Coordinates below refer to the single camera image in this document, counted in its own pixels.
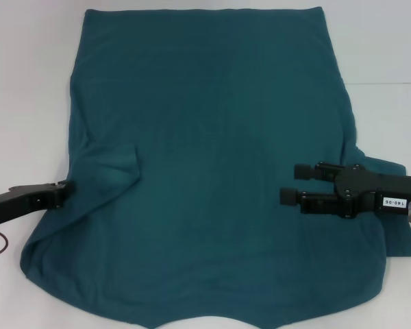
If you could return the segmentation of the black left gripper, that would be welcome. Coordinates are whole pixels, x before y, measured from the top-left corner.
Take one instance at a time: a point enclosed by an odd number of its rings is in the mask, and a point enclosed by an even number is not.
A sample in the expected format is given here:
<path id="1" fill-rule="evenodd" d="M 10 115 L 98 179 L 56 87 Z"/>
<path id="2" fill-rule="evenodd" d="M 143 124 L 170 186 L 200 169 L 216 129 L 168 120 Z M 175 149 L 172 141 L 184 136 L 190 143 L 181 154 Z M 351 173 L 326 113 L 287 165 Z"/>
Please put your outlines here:
<path id="1" fill-rule="evenodd" d="M 75 183 L 15 186 L 0 194 L 0 224 L 40 210 L 61 208 L 75 192 Z"/>

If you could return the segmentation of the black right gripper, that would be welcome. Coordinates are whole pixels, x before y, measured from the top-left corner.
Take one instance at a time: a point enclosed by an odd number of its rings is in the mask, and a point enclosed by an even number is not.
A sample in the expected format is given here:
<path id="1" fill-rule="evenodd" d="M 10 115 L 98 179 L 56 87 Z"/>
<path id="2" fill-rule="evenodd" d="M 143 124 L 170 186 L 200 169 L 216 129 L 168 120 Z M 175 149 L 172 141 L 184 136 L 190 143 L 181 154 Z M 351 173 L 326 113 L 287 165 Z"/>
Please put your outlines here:
<path id="1" fill-rule="evenodd" d="M 334 181 L 336 194 L 280 189 L 280 204 L 299 206 L 303 214 L 354 218 L 361 212 L 388 212 L 411 220 L 411 176 L 318 162 L 313 167 L 296 164 L 294 179 Z"/>

